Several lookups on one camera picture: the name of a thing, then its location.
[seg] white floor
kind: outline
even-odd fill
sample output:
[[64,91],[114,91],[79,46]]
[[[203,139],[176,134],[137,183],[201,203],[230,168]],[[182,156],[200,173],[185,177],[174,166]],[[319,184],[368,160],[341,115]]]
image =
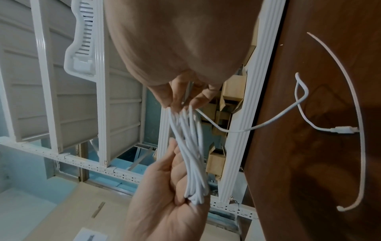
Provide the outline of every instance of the white floor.
[[55,207],[15,188],[0,193],[0,240],[23,240]]

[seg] cable connector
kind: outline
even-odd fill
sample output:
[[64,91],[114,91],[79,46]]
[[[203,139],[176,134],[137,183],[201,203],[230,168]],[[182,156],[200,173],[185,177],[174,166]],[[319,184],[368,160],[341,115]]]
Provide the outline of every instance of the cable connector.
[[339,134],[354,134],[360,132],[357,127],[352,126],[337,126],[335,128],[329,129],[329,131]]

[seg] red-brown surface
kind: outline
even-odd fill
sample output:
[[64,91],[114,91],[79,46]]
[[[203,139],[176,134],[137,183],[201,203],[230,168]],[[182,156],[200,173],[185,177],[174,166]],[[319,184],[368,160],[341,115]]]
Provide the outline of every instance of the red-brown surface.
[[267,241],[381,240],[381,1],[290,0],[258,123],[295,101],[296,72],[310,89],[304,113],[319,127],[358,126],[343,74],[360,101],[367,176],[361,205],[359,135],[314,130],[295,108],[256,130],[244,168]]

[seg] hand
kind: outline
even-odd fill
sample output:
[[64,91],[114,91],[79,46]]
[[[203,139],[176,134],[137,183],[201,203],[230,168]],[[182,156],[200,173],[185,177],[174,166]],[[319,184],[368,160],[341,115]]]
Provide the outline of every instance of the hand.
[[184,199],[187,170],[176,140],[169,140],[164,157],[150,165],[127,213],[128,241],[197,241],[204,232],[210,208]]
[[128,71],[163,107],[210,102],[248,53],[263,0],[104,1],[114,45]]

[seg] palm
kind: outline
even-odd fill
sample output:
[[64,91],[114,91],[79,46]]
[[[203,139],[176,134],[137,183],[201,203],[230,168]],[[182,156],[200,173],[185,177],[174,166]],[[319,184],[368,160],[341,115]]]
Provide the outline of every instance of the palm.
[[167,154],[165,156],[169,160],[164,157],[147,169],[130,203],[128,240],[199,240],[203,233],[210,207],[209,198],[197,206],[182,198],[187,177],[180,180],[175,177],[173,172],[179,169],[180,163],[172,163],[175,155]]

